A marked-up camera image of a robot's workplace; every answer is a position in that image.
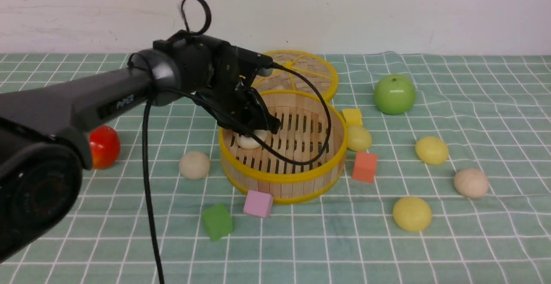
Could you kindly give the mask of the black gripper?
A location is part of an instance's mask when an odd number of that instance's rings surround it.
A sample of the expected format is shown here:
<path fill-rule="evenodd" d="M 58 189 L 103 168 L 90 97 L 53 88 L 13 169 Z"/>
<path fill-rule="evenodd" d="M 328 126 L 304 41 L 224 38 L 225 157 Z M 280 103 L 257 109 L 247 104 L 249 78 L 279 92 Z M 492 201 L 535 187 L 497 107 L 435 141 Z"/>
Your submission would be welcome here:
<path fill-rule="evenodd" d="M 194 93 L 194 102 L 207 110 L 220 127 L 242 136 L 255 130 L 276 134 L 281 121 L 252 87 L 254 80 L 240 75 L 236 47 L 222 39 L 184 30 L 153 42 L 153 49 L 165 53 L 177 67 L 177 89 Z"/>

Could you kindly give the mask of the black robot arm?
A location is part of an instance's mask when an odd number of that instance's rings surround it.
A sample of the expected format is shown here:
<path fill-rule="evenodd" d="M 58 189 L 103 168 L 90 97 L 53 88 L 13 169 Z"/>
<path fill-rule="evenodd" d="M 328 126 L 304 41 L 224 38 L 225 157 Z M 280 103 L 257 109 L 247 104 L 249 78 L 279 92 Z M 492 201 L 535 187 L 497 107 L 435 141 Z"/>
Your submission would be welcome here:
<path fill-rule="evenodd" d="M 47 233 L 71 211 L 83 171 L 93 166 L 91 131 L 152 100 L 193 102 L 235 133 L 278 132 L 252 88 L 272 64 L 205 34 L 178 31 L 130 56 L 126 68 L 43 88 L 2 93 L 1 261 Z"/>

